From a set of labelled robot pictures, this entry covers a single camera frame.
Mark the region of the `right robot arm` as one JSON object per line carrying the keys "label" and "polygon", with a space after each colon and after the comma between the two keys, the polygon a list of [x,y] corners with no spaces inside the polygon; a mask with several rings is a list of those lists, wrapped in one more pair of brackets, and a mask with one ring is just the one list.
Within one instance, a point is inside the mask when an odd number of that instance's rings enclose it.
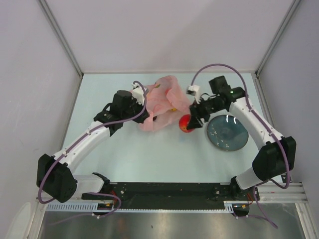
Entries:
{"label": "right robot arm", "polygon": [[272,181],[283,173],[289,174],[295,163],[295,139],[283,136],[261,117],[253,108],[244,87],[232,88],[224,76],[210,80],[209,85],[213,96],[206,100],[200,95],[199,86],[187,87],[186,93],[194,96],[189,107],[187,129],[201,128],[211,114],[226,110],[242,123],[259,150],[252,166],[231,179],[230,195],[241,200],[252,187]]}

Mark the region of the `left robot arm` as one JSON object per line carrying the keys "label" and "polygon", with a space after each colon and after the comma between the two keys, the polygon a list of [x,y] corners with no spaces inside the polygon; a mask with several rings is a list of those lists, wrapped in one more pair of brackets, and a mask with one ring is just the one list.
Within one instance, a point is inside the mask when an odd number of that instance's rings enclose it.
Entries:
{"label": "left robot arm", "polygon": [[74,175],[74,172],[93,149],[113,136],[124,123],[143,123],[149,117],[146,94],[143,86],[135,86],[131,91],[118,90],[112,102],[97,113],[76,140],[53,156],[44,154],[39,158],[36,185],[41,203],[45,203],[41,197],[43,192],[61,203],[90,193],[99,199],[109,196],[109,180],[105,176],[99,173]]}

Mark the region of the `red fake apple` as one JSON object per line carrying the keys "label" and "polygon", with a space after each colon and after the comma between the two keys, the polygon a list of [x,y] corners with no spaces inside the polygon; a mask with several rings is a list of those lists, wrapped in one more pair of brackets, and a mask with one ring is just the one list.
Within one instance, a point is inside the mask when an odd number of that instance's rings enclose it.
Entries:
{"label": "red fake apple", "polygon": [[179,125],[179,128],[182,132],[190,133],[190,132],[194,131],[194,129],[187,129],[190,118],[191,118],[190,114],[183,115],[180,118],[178,125]]}

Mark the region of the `pink plastic bag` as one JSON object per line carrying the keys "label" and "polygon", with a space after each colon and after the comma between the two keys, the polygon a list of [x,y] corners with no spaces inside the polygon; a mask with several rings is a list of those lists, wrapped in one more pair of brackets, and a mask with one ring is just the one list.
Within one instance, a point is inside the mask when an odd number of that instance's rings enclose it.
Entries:
{"label": "pink plastic bag", "polygon": [[[139,125],[142,131],[158,131],[190,113],[191,101],[175,76],[162,77],[146,87],[148,88],[146,110],[150,117]],[[172,112],[170,110],[172,108],[176,108],[177,111]]]}

